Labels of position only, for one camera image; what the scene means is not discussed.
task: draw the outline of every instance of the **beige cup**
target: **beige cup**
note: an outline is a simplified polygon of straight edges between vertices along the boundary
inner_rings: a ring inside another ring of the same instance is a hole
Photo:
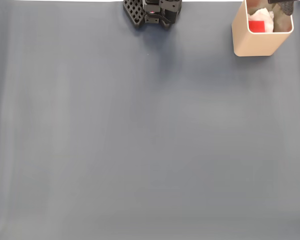
[[[273,32],[251,32],[248,13],[267,8],[274,13]],[[244,0],[232,22],[234,53],[239,57],[270,56],[294,30],[292,16],[285,15],[278,4],[267,0]]]

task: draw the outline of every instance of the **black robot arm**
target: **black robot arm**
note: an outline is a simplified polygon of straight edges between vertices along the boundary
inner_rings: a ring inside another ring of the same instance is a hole
[[[136,28],[143,24],[161,24],[168,29],[181,10],[182,0],[124,0],[123,7]]]

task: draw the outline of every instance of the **white object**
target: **white object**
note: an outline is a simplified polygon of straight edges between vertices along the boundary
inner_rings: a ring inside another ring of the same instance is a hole
[[[264,21],[264,29],[266,33],[273,33],[274,17],[274,12],[268,11],[266,8],[257,10],[253,15],[248,14],[249,21]]]

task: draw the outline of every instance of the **pen holder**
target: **pen holder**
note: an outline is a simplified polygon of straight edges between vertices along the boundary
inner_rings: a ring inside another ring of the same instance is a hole
[[[267,8],[274,13],[273,32],[252,32],[248,14]],[[267,0],[244,0],[232,22],[234,53],[239,57],[270,56],[294,30],[292,16],[285,15],[278,4]]]

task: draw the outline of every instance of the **red object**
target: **red object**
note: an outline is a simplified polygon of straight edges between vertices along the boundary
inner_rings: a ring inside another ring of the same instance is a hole
[[[265,33],[265,22],[264,21],[249,21],[249,29],[253,33]]]

